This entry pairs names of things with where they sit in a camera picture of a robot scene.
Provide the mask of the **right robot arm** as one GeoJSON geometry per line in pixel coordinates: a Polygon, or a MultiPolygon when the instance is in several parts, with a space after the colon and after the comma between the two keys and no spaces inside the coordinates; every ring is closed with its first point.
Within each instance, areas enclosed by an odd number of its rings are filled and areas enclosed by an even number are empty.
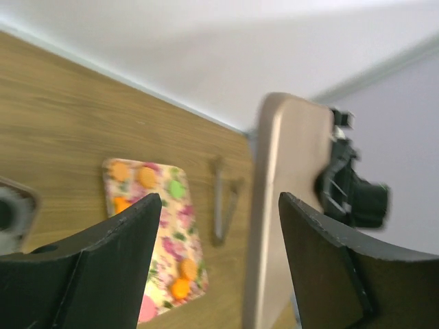
{"type": "Polygon", "coordinates": [[[316,180],[317,211],[291,193],[278,201],[303,328],[437,328],[438,257],[364,234],[380,228],[390,190],[352,168],[349,140],[334,142],[316,180]]]}

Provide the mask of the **gold cookie tin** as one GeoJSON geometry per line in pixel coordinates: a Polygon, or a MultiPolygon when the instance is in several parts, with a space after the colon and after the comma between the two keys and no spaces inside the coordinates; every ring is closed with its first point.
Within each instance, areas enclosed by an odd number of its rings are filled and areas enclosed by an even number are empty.
{"type": "Polygon", "coordinates": [[[1,255],[23,249],[34,225],[40,200],[35,190],[1,177],[1,255]]]}

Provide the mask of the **pink tin lid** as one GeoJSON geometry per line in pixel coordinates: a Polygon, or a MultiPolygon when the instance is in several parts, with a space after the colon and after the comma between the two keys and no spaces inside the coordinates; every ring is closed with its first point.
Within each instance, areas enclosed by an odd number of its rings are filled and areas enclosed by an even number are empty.
{"type": "Polygon", "coordinates": [[[243,328],[273,328],[291,306],[293,285],[278,199],[290,192],[321,209],[314,184],[331,157],[333,114],[288,93],[261,104],[242,309],[243,328]]]}

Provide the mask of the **metal tongs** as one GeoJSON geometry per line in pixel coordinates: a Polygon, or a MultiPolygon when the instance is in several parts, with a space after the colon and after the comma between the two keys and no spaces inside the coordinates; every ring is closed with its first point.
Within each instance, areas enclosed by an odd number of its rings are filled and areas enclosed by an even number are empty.
{"type": "Polygon", "coordinates": [[[228,236],[230,225],[245,180],[237,178],[226,185],[223,179],[224,158],[217,156],[212,161],[213,170],[213,245],[222,246],[228,236]]]}

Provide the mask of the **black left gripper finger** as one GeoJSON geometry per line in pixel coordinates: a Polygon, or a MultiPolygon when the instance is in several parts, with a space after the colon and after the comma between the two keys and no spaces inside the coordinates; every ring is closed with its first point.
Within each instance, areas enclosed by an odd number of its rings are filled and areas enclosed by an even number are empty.
{"type": "Polygon", "coordinates": [[[151,193],[101,223],[1,257],[2,328],[135,328],[159,227],[151,193]]]}

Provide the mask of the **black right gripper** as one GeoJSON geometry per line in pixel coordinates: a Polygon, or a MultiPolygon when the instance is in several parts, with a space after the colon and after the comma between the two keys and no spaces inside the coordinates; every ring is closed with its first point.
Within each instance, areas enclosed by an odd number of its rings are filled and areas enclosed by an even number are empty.
{"type": "Polygon", "coordinates": [[[438,257],[334,220],[350,217],[356,159],[351,139],[332,142],[330,161],[315,182],[326,216],[290,193],[280,194],[281,228],[301,324],[437,328],[438,257]]]}

